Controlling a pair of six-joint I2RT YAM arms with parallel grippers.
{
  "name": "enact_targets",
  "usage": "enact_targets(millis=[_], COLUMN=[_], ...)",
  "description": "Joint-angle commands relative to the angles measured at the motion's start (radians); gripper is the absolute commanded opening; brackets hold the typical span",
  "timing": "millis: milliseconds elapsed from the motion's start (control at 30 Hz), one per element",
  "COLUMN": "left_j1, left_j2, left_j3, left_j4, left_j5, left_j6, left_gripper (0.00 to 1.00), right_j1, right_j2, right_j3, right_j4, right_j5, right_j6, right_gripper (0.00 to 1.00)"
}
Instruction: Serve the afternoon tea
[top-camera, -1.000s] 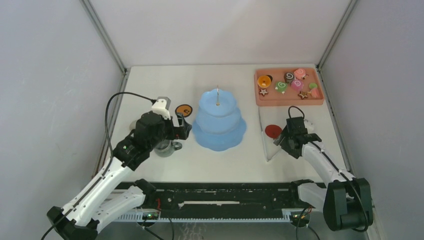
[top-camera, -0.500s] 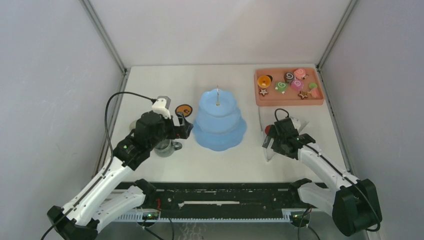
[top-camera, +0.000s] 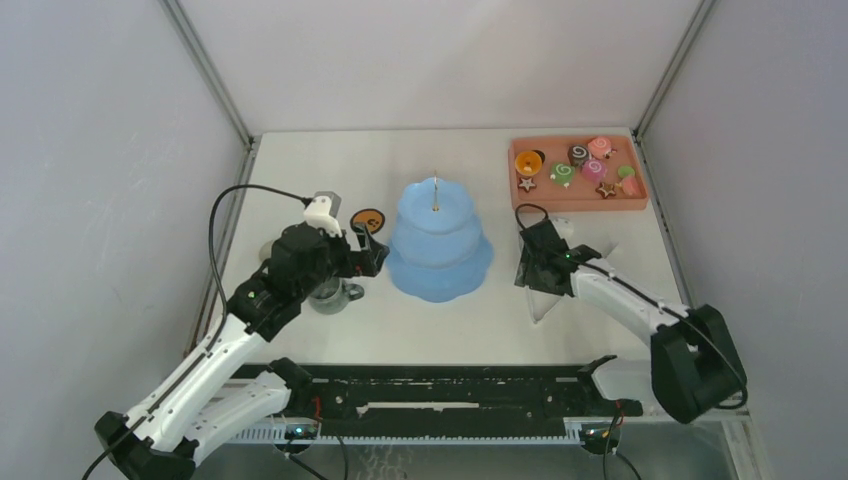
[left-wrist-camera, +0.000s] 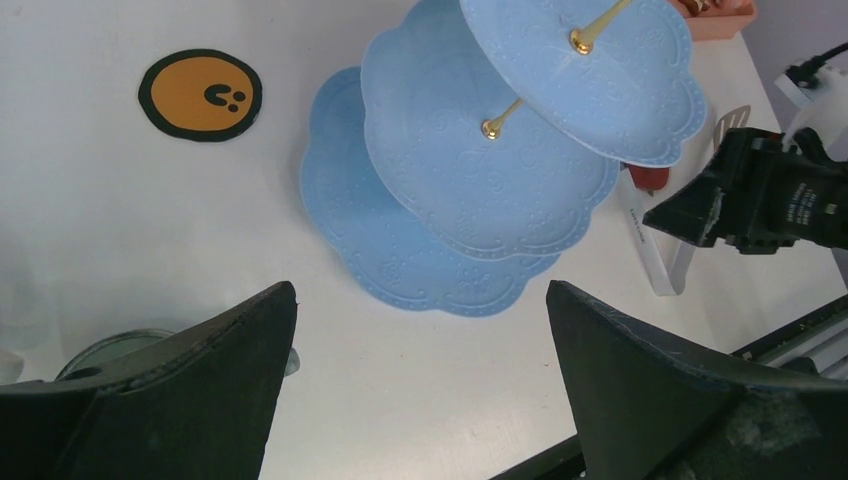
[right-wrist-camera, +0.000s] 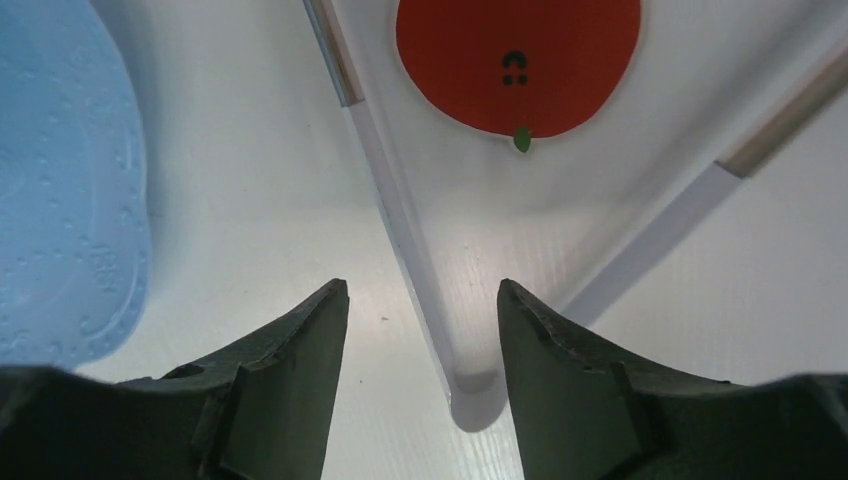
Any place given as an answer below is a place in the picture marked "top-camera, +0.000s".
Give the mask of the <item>blue three-tier cake stand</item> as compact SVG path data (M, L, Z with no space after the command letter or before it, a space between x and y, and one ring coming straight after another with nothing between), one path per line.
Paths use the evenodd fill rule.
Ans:
M494 258L468 190L436 175L404 189L389 248L393 285L430 303L480 288Z

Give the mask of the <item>green swirl roll cake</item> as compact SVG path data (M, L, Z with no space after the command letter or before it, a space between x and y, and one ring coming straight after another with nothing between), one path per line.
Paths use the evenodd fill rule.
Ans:
M550 180L563 188L569 188L577 169L568 163L560 162L552 165L549 178Z

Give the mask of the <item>orange round jelly cake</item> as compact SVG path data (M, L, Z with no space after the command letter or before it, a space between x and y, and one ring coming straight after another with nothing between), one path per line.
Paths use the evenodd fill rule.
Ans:
M537 175L544 165L533 150L526 150L518 153L515 156L513 164L517 174L523 177L533 177Z

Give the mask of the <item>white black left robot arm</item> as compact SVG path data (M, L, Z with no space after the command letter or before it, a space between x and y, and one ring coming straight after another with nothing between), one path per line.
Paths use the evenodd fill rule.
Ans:
M233 374L300 315L332 279L377 276L389 255L363 224L354 250L343 236L300 223L273 242L271 256L227 300L216 330L151 394L126 413L106 412L95 433L128 479L188 479L219 446L263 417L305 414L311 375L288 358L220 401Z

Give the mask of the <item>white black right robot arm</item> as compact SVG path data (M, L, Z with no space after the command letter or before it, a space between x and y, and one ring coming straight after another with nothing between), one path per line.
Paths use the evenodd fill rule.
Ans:
M747 375L723 315L709 304L667 302L619 273L600 252L568 245L553 222L520 225L516 274L520 287L593 305L649 350L653 397L673 419L688 424L730 399L748 400Z

